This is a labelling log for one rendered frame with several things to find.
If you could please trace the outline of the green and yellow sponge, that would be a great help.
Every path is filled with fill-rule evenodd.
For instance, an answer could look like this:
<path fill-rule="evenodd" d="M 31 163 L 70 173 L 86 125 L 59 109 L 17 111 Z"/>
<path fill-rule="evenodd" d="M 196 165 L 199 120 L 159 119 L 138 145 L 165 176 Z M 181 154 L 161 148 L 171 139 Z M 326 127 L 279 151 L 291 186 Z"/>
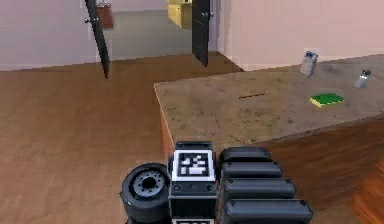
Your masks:
<path fill-rule="evenodd" d="M 322 107 L 343 102 L 344 98 L 335 93 L 323 93 L 311 96 L 309 101 L 318 107 Z"/>

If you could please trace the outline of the red-brown cabinet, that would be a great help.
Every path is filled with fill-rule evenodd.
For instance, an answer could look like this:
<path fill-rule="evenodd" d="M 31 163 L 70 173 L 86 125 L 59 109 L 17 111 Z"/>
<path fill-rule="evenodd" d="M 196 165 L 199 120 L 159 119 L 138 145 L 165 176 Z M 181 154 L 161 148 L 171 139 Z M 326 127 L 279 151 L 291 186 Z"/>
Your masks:
<path fill-rule="evenodd" d="M 97 4 L 98 16 L 103 29 L 112 29 L 114 27 L 111 5 L 105 0 Z"/>

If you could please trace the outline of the yellow cabinet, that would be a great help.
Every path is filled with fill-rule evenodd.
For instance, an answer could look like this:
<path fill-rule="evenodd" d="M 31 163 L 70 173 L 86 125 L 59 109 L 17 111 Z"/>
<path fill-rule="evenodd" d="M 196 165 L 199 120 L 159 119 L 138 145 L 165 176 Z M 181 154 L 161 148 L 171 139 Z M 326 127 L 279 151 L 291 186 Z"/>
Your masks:
<path fill-rule="evenodd" d="M 192 26 L 192 0 L 167 0 L 168 18 L 182 29 Z"/>

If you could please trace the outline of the white bottle with blue cap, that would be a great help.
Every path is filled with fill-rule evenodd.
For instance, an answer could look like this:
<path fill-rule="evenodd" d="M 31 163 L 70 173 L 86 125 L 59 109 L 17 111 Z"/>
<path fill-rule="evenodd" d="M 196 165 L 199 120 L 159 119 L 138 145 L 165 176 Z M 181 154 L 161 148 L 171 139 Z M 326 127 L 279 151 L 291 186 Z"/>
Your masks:
<path fill-rule="evenodd" d="M 318 55 L 312 51 L 307 51 L 303 57 L 300 73 L 305 76 L 311 76 L 316 66 Z"/>

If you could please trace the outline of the brown kitchen counter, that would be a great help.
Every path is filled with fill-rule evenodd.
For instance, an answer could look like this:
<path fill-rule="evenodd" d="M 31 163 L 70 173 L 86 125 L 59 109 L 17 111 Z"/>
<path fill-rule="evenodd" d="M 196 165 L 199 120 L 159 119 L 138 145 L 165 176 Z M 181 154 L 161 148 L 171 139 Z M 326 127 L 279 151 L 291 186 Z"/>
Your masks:
<path fill-rule="evenodd" d="M 371 76 L 356 88 L 363 70 Z M 302 157 L 384 153 L 384 55 L 157 83 L 166 141 L 208 140 L 215 149 L 287 142 Z M 318 107 L 311 96 L 343 102 Z"/>

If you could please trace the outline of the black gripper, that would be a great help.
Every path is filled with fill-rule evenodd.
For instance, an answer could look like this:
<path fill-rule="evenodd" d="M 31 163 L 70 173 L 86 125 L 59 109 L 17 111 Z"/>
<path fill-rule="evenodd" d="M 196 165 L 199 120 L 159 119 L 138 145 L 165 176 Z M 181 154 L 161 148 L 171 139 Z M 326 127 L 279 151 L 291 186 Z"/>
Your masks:
<path fill-rule="evenodd" d="M 170 224 L 169 186 L 164 164 L 152 162 L 134 168 L 119 193 L 128 216 L 125 224 Z"/>

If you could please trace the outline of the black room door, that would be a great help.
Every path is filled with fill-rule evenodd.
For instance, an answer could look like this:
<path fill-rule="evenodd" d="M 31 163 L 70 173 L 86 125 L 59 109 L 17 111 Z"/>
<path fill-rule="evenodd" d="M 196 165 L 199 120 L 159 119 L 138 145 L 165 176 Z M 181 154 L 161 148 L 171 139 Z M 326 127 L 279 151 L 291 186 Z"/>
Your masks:
<path fill-rule="evenodd" d="M 192 1 L 192 53 L 207 67 L 210 17 L 203 17 L 205 12 L 210 13 L 210 0 Z"/>
<path fill-rule="evenodd" d="M 96 18 L 96 17 L 99 18 L 96 0 L 84 0 L 84 1 L 85 1 L 85 6 L 88 12 L 88 18 Z M 108 48 L 105 41 L 103 29 L 100 23 L 100 19 L 98 22 L 89 23 L 89 24 L 92 27 L 92 31 L 93 31 L 94 39 L 97 45 L 98 54 L 101 60 L 104 76 L 105 78 L 108 78 L 110 60 L 109 60 Z"/>

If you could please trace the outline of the grey shaker with black cap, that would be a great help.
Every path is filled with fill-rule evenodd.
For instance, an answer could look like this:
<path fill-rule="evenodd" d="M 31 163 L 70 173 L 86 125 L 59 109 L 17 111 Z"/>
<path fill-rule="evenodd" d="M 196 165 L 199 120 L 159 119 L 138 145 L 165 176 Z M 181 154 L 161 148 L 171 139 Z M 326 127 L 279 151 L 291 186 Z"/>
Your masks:
<path fill-rule="evenodd" d="M 364 88 L 367 85 L 367 82 L 369 81 L 370 76 L 371 76 L 370 70 L 363 70 L 360 73 L 358 80 L 355 82 L 355 87 Z"/>

